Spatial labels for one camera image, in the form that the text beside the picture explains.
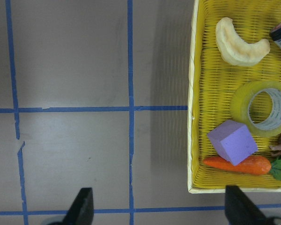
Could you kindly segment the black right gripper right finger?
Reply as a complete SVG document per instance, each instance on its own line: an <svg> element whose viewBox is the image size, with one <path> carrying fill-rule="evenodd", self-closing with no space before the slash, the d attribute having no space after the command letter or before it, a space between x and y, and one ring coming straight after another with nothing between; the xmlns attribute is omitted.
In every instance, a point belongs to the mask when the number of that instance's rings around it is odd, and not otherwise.
<svg viewBox="0 0 281 225"><path fill-rule="evenodd" d="M267 217L238 186L225 188L225 216L230 225L268 225Z"/></svg>

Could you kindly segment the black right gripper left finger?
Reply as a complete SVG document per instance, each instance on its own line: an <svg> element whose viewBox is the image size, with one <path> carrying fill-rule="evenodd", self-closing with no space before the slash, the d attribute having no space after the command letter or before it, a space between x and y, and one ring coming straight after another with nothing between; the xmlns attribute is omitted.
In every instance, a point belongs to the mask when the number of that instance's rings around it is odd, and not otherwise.
<svg viewBox="0 0 281 225"><path fill-rule="evenodd" d="M81 188L66 216L62 225L91 225L94 218L93 189Z"/></svg>

